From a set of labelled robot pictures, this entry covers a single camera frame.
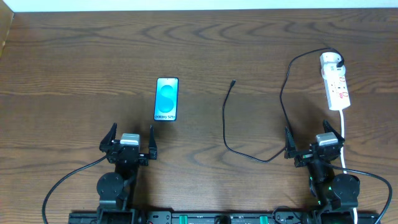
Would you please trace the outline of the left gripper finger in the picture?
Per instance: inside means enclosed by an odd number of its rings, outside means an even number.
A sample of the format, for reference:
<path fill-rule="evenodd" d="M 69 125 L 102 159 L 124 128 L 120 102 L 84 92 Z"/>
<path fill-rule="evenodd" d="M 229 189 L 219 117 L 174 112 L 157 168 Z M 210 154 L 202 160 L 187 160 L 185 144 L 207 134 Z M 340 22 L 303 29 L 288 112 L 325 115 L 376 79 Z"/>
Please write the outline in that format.
<path fill-rule="evenodd" d="M 111 129 L 99 144 L 99 149 L 101 152 L 108 152 L 112 149 L 113 140 L 115 140 L 116 137 L 116 130 L 117 124 L 113 123 Z"/>
<path fill-rule="evenodd" d="M 156 160 L 157 159 L 157 144 L 154 136 L 154 127 L 150 126 L 150 138 L 149 138 L 149 159 Z"/>

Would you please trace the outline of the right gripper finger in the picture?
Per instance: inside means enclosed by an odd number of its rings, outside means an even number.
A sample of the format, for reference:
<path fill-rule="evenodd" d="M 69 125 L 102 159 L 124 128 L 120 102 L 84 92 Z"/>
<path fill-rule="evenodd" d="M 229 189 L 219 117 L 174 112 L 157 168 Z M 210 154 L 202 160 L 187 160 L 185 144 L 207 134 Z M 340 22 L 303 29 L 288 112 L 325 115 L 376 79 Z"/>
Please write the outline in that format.
<path fill-rule="evenodd" d="M 285 152 L 284 158 L 291 159 L 297 155 L 297 148 L 294 143 L 294 139 L 292 133 L 290 132 L 288 127 L 285 127 Z"/>
<path fill-rule="evenodd" d="M 336 131 L 326 119 L 323 120 L 323 129 L 326 133 L 333 133 L 340 144 L 344 143 L 344 137 L 342 137 L 341 134 Z"/>

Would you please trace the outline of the blue screen Galaxy smartphone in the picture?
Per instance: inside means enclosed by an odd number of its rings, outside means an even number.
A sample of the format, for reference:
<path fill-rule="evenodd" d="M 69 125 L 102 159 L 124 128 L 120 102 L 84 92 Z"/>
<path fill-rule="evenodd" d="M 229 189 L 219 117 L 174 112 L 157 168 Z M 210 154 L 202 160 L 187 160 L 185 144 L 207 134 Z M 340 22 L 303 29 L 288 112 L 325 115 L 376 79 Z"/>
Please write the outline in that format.
<path fill-rule="evenodd" d="M 154 120 L 176 121 L 178 108 L 177 77 L 160 77 L 157 79 Z"/>

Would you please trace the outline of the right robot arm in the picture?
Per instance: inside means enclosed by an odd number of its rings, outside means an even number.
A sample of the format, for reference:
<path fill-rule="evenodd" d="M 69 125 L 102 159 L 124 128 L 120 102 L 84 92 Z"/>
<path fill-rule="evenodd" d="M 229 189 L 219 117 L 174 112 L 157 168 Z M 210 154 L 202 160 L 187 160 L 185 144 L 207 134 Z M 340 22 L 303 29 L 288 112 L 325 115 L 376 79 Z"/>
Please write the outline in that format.
<path fill-rule="evenodd" d="M 345 139 L 328 121 L 323 121 L 324 133 L 316 135 L 316 142 L 306 151 L 299 151 L 289 128 L 285 128 L 286 159 L 294 159 L 295 167 L 306 167 L 309 186 L 318 200 L 318 208 L 306 214 L 304 223 L 321 223 L 324 213 L 337 213 L 338 221 L 345 219 L 344 213 L 358 206 L 360 181 L 355 175 L 335 174 L 331 161 L 339 158 Z"/>

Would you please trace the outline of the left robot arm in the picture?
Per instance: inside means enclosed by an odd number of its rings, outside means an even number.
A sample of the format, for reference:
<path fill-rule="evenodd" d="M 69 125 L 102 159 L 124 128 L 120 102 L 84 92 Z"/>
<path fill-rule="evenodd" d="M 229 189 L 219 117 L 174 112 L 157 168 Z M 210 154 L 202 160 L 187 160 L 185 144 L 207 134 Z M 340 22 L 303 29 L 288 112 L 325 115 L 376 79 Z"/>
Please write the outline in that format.
<path fill-rule="evenodd" d="M 139 168 L 157 159 L 154 128 L 150 127 L 147 153 L 140 151 L 140 135 L 124 133 L 121 139 L 116 139 L 116 130 L 117 124 L 114 123 L 99 144 L 100 151 L 105 153 L 105 158 L 115 165 L 115 169 L 101 176 L 97 182 L 97 222 L 147 223 L 146 213 L 133 208 L 130 203 L 134 197 Z"/>

